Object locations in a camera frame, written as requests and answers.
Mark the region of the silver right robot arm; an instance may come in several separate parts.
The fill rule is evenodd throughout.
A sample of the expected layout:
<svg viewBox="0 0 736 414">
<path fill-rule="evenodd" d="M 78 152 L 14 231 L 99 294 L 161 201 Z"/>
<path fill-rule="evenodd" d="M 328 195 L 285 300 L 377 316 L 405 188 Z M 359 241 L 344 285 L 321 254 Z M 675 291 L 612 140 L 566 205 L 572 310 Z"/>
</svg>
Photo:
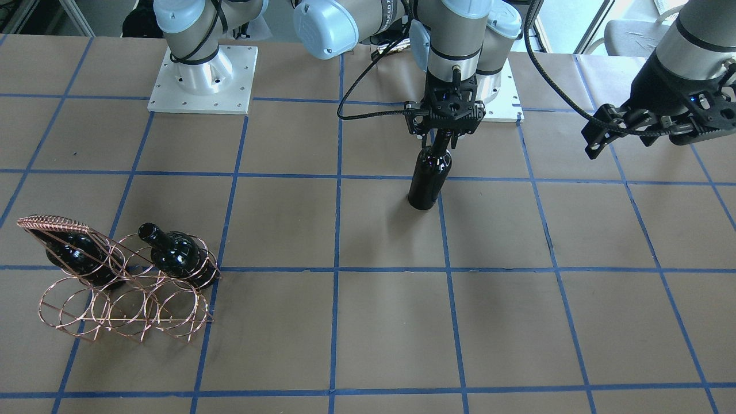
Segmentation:
<svg viewBox="0 0 736 414">
<path fill-rule="evenodd" d="M 260 19 L 266 1 L 154 1 L 155 21 L 167 42 L 148 108 L 161 113 L 246 115 L 258 51 L 221 45 Z M 400 114 L 412 134 L 440 129 L 472 134 L 485 116 L 477 97 L 479 74 L 494 74 L 507 53 L 487 39 L 494 1 L 301 1 L 293 24 L 305 49 L 326 60 L 400 27 L 426 73 L 420 102 Z"/>
</svg>

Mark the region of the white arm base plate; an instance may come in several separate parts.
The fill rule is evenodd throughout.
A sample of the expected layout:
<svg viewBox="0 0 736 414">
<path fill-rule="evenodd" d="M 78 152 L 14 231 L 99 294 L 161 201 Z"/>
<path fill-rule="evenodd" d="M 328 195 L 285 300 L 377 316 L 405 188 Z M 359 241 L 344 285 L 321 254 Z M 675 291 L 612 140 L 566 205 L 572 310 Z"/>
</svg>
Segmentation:
<svg viewBox="0 0 736 414">
<path fill-rule="evenodd" d="M 511 64 L 504 62 L 502 70 L 492 75 L 477 75 L 477 100 L 484 103 L 485 122 L 517 122 L 525 120 Z"/>
<path fill-rule="evenodd" d="M 221 45 L 212 60 L 186 65 L 174 63 L 167 49 L 147 109 L 247 115 L 258 52 L 254 45 Z"/>
</svg>

